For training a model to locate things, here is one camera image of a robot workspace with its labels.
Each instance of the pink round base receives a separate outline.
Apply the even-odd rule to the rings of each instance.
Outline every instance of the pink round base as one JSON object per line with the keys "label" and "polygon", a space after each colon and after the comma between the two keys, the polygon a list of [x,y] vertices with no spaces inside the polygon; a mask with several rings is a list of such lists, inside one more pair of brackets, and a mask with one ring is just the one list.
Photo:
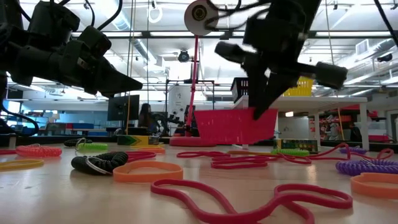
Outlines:
{"label": "pink round base", "polygon": [[200,137],[178,137],[173,136],[170,138],[169,144],[171,146],[189,146],[189,147],[214,147],[214,144],[207,144],[201,140]]}

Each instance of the computer monitor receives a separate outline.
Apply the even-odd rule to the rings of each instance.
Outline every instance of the computer monitor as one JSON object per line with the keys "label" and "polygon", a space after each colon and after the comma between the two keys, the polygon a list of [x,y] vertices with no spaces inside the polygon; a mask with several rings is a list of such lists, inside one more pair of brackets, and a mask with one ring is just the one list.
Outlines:
{"label": "computer monitor", "polygon": [[127,112],[129,112],[129,120],[138,120],[139,117],[139,95],[130,96],[130,110],[128,96],[120,96],[110,98],[108,101],[108,121],[126,121]]}

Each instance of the box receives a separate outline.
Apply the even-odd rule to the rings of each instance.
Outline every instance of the box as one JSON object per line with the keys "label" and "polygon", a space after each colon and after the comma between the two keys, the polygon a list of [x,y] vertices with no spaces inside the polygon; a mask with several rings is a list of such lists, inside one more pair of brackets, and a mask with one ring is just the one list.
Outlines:
{"label": "box", "polygon": [[159,144],[157,136],[118,136],[118,145],[120,146],[147,146]]}
{"label": "box", "polygon": [[318,142],[309,139],[274,139],[274,149],[301,149],[316,154]]}

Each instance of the pink plastic basket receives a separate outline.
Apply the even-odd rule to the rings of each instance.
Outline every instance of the pink plastic basket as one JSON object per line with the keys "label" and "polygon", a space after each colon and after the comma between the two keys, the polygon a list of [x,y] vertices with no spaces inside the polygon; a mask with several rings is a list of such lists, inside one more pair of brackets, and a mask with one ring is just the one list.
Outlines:
{"label": "pink plastic basket", "polygon": [[278,110],[267,110],[257,121],[254,108],[195,111],[201,140],[207,144],[254,144],[274,136]]}

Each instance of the spool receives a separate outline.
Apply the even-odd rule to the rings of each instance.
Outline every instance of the spool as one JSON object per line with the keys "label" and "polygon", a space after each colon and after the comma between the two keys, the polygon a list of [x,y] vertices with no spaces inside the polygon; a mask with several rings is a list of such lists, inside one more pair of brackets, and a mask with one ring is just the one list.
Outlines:
{"label": "spool", "polygon": [[[191,3],[184,14],[184,22],[187,29],[195,35],[204,36],[211,32],[205,29],[205,21],[218,16],[218,11],[212,9],[206,0],[196,0]],[[217,26],[218,20],[210,23],[211,26]]]}

